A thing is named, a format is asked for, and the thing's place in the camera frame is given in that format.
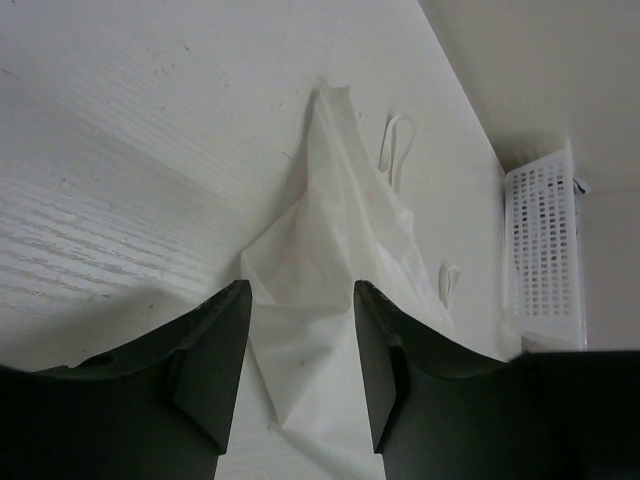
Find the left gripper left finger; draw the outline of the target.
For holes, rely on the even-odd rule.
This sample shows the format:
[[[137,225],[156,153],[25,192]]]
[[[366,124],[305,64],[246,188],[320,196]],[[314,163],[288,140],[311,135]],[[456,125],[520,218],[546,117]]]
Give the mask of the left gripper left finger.
[[[76,367],[1,370],[5,479],[211,479],[229,442],[250,326],[237,280]]]

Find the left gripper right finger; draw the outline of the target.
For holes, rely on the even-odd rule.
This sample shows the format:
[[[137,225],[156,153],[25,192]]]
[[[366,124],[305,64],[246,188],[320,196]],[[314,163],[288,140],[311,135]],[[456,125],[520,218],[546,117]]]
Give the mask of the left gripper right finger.
[[[367,281],[354,315],[374,451],[390,479],[635,479],[639,355],[501,362],[403,312]]]

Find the white tank top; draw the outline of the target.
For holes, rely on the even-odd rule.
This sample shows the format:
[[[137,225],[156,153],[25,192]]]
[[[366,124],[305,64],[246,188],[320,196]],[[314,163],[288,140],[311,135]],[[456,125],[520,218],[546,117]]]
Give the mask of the white tank top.
[[[250,341],[283,436],[336,479],[380,479],[355,330],[368,280],[438,332],[454,324],[432,287],[411,211],[370,159],[350,92],[321,83],[303,195],[240,256]]]

